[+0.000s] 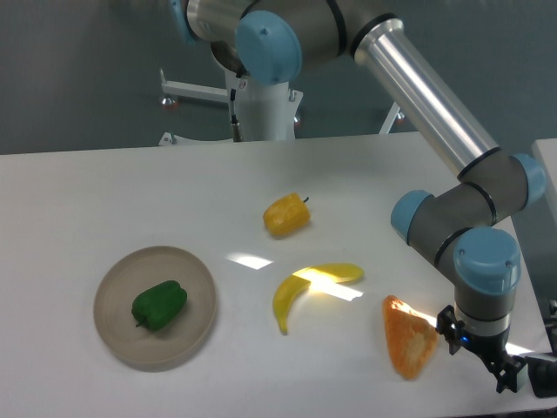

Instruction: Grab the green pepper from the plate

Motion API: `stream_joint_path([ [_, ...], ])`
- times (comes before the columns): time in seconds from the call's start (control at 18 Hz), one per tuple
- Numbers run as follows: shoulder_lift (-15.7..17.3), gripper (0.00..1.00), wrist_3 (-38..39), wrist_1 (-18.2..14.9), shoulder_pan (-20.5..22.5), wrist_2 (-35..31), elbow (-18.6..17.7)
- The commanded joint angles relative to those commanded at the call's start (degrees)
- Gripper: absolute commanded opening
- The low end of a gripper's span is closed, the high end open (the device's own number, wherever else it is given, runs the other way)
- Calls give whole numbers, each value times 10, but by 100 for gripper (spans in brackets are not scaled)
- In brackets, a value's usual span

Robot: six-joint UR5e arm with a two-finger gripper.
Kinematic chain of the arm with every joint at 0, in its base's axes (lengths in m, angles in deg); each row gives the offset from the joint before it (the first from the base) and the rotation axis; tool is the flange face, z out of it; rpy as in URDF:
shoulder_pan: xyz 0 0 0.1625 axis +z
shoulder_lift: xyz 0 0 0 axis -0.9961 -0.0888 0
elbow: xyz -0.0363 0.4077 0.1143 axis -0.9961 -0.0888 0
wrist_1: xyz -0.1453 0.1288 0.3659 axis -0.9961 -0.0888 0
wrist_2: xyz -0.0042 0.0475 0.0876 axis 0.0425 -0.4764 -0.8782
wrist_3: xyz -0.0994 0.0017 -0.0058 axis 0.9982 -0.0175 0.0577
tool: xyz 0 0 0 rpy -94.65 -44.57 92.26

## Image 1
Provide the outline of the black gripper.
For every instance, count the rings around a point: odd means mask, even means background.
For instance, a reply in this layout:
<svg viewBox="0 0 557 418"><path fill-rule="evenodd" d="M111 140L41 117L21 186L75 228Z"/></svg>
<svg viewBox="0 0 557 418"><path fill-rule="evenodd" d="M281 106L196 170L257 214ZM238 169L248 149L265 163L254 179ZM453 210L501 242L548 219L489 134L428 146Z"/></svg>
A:
<svg viewBox="0 0 557 418"><path fill-rule="evenodd" d="M497 393L517 393L527 383L527 360L507 352L510 320L510 314L498 320L476 320L455 315L453 306L447 305L437 314L435 329L444 337L449 354L464 348L482 359L497 381Z"/></svg>

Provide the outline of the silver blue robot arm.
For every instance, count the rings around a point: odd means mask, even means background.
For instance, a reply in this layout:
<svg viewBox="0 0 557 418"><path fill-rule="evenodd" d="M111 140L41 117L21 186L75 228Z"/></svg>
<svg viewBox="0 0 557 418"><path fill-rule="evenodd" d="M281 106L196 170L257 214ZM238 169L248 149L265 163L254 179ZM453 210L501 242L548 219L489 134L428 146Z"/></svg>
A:
<svg viewBox="0 0 557 418"><path fill-rule="evenodd" d="M394 206L397 234L453 283L436 329L451 353L477 355L499 390L529 380L556 394L556 365L510 355L505 343L520 279L520 248L497 229L540 199L546 174L526 154L502 151L407 39L381 1L172 1L181 39L203 40L226 75L224 101L236 142L294 136L306 68L349 55L391 95L459 183L440 196L418 190Z"/></svg>

